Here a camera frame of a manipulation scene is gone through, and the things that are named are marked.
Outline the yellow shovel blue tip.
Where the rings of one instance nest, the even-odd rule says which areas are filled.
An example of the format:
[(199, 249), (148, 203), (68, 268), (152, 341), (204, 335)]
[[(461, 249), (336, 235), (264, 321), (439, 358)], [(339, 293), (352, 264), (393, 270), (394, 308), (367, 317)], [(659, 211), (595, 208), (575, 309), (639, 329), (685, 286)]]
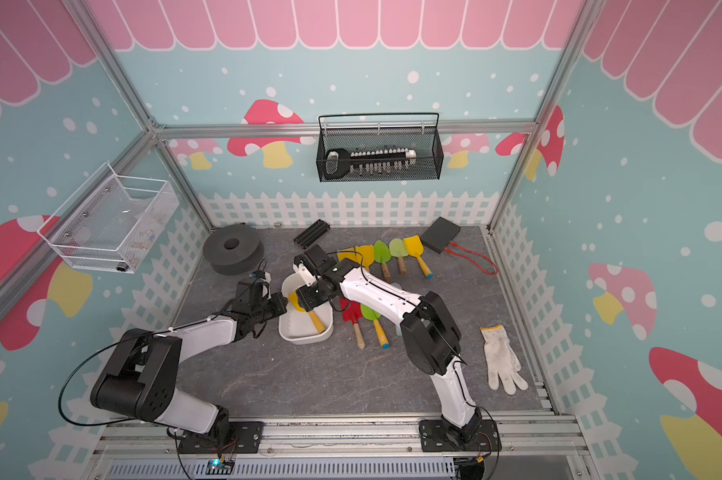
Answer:
[(369, 272), (370, 266), (375, 262), (374, 247), (372, 245), (356, 246), (357, 259), (362, 267)]

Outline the red shovel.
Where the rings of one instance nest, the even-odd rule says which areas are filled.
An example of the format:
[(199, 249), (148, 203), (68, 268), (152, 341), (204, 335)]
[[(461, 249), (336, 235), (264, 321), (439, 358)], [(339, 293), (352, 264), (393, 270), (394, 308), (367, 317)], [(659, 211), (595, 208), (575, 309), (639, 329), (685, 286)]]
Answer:
[(341, 298), (340, 307), (343, 320), (345, 322), (350, 322), (353, 326), (356, 344), (358, 348), (364, 349), (366, 347), (366, 343), (359, 325), (359, 319), (362, 317), (360, 304), (354, 301), (349, 301), (345, 298)]

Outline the white plastic storage box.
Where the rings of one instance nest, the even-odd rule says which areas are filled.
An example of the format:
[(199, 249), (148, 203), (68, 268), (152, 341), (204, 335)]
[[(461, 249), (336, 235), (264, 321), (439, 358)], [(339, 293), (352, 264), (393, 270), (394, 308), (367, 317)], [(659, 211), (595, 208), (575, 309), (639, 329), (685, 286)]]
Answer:
[(310, 315), (296, 308), (289, 299), (289, 296), (303, 285), (303, 279), (297, 273), (293, 273), (283, 281), (281, 289), (281, 293), (287, 299), (287, 306), (286, 313), (279, 317), (278, 330), (284, 340), (295, 345), (325, 341), (333, 332), (333, 309), (328, 303), (313, 310), (325, 327), (319, 332)]

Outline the green shovel wooden handle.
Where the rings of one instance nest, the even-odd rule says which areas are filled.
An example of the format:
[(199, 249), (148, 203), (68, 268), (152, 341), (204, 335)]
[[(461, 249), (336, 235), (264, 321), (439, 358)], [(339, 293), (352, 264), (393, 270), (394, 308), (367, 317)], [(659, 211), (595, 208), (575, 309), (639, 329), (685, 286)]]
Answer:
[(387, 283), (392, 281), (388, 262), (391, 260), (389, 247), (382, 241), (377, 240), (373, 245), (374, 259), (380, 264), (381, 272)]

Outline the light green shovel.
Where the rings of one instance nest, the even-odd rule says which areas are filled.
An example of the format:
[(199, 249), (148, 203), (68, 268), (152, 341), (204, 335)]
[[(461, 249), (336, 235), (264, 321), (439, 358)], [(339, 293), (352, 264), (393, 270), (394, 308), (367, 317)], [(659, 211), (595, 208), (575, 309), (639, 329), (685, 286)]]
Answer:
[(407, 274), (405, 258), (408, 256), (404, 241), (401, 238), (393, 238), (388, 244), (391, 255), (396, 259), (398, 270), (401, 275)]

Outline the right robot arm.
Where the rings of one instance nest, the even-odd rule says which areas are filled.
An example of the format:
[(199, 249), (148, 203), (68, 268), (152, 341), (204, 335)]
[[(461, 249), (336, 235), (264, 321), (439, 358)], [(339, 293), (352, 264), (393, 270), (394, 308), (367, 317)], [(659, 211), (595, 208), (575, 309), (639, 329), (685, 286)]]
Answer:
[(482, 431), (482, 411), (475, 403), (462, 372), (461, 332), (441, 297), (418, 295), (395, 288), (348, 259), (327, 267), (294, 262), (306, 282), (297, 290), (308, 312), (338, 297), (357, 302), (398, 325), (409, 360), (427, 374), (441, 405), (441, 428), (450, 447), (466, 451)]

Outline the black flat box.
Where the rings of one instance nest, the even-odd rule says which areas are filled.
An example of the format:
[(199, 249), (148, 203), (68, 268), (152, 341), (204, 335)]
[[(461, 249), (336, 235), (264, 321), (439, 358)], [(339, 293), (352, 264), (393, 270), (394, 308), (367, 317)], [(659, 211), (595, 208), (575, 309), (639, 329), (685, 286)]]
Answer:
[(443, 217), (438, 217), (420, 235), (421, 243), (431, 251), (441, 254), (459, 234), (461, 227)]

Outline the black ribbed bar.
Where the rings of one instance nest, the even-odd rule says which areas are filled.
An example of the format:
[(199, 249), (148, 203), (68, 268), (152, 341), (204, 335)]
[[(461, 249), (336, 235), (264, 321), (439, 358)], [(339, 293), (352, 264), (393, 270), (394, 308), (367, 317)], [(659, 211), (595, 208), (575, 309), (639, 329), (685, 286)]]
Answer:
[(326, 234), (330, 228), (331, 226), (326, 221), (318, 219), (298, 234), (294, 238), (293, 242), (300, 248), (307, 249), (324, 234)]

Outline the dark grey foam roll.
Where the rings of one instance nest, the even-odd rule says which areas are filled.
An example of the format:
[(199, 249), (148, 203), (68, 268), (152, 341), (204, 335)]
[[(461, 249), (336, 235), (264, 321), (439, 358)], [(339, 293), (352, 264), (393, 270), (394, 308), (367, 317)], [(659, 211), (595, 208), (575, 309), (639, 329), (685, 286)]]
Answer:
[(235, 224), (216, 229), (205, 241), (203, 255), (216, 273), (234, 276), (257, 267), (265, 249), (254, 228)]

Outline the black socket bit holder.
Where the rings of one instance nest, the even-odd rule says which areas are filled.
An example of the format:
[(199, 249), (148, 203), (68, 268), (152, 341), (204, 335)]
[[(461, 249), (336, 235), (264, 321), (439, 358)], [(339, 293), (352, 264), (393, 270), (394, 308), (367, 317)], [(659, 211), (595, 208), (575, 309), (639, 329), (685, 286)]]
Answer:
[(331, 150), (321, 162), (321, 172), (328, 180), (346, 177), (363, 178), (374, 174), (392, 174), (408, 169), (417, 159), (413, 149), (393, 148), (373, 151)]

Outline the small green circuit board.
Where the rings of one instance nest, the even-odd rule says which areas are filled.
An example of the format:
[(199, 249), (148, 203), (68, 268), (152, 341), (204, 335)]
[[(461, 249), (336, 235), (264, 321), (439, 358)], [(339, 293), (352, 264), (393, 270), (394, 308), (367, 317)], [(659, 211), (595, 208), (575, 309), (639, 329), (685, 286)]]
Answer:
[(207, 462), (205, 474), (207, 476), (229, 476), (233, 473), (234, 466), (233, 460), (212, 459)]

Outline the white work glove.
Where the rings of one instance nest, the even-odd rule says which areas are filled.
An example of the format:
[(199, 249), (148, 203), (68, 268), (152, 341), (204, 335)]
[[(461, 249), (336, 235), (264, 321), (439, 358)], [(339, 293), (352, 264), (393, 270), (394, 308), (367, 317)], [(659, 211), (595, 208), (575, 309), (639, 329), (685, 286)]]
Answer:
[(508, 395), (527, 390), (528, 383), (520, 375), (520, 360), (510, 345), (504, 326), (481, 328), (480, 332), (484, 340), (489, 387), (495, 391), (502, 387)]

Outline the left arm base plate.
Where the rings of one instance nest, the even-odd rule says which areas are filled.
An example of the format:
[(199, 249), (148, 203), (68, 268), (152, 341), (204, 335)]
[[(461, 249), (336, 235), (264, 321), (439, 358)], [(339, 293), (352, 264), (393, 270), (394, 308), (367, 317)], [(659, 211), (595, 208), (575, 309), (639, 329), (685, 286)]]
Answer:
[(179, 440), (181, 454), (256, 454), (265, 424), (259, 421), (228, 422), (208, 434), (184, 433)]

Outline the black mesh wall basket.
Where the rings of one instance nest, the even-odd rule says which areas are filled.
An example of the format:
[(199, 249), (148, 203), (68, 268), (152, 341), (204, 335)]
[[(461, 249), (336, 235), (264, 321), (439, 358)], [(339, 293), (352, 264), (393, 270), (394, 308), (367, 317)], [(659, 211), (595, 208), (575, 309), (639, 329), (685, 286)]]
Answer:
[(444, 161), (439, 120), (428, 112), (321, 115), (319, 180), (438, 180)]

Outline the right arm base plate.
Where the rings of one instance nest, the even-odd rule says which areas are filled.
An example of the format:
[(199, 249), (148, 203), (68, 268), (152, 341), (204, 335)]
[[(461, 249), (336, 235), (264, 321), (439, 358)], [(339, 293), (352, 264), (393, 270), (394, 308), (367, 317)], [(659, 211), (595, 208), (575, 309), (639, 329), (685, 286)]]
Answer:
[(489, 419), (473, 418), (456, 427), (445, 419), (420, 420), (418, 435), (423, 452), (500, 452), (497, 425)]

